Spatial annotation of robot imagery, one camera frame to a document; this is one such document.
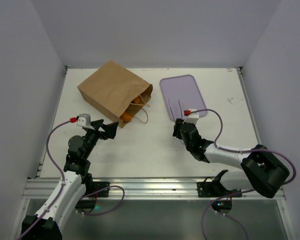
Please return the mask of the steel kitchen tongs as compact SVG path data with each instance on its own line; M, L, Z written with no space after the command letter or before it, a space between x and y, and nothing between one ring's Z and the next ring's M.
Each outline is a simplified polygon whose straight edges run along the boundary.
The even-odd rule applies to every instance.
M168 113L172 121L175 121L176 119L184 119L184 113L179 99L174 101L168 99Z

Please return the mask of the brown paper bag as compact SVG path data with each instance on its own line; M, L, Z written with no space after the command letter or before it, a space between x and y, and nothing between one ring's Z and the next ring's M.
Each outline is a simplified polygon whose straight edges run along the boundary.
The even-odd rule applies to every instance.
M88 104L111 121L119 122L121 128L129 123L120 118L124 112L135 118L144 111L146 120L138 120L144 124L149 121L145 107L149 106L153 85L113 60L102 65L77 88ZM132 103L137 96L140 103Z

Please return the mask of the long orange bread loaf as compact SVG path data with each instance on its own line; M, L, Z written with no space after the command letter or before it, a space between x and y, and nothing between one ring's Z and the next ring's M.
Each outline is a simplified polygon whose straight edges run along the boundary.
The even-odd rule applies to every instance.
M137 96L136 98L134 98L134 99L131 101L131 103L132 103L132 104L139 104L140 101L141 101L141 98L140 98L139 96Z

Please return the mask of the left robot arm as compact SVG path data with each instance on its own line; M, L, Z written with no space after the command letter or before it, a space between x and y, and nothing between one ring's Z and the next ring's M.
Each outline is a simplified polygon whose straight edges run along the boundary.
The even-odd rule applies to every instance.
M89 173L89 155L99 140L114 139L118 122L105 124L103 119L91 120L89 114L80 114L55 126L52 130L76 124L85 135L75 135L68 141L64 167L52 159L61 177L53 192L34 215L26 215L21 224L20 240L61 240L63 231L77 203L82 198L95 196L93 177Z

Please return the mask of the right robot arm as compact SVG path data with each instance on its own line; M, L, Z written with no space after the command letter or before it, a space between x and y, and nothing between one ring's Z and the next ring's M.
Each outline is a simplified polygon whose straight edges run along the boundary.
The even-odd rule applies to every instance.
M200 136L196 125L181 118L176 119L173 137L182 140L185 148L199 162L218 163L239 169L224 169L212 181L199 186L210 197L241 194L242 190L255 190L266 198L273 198L284 184L290 171L263 145L235 152L215 146L211 140Z

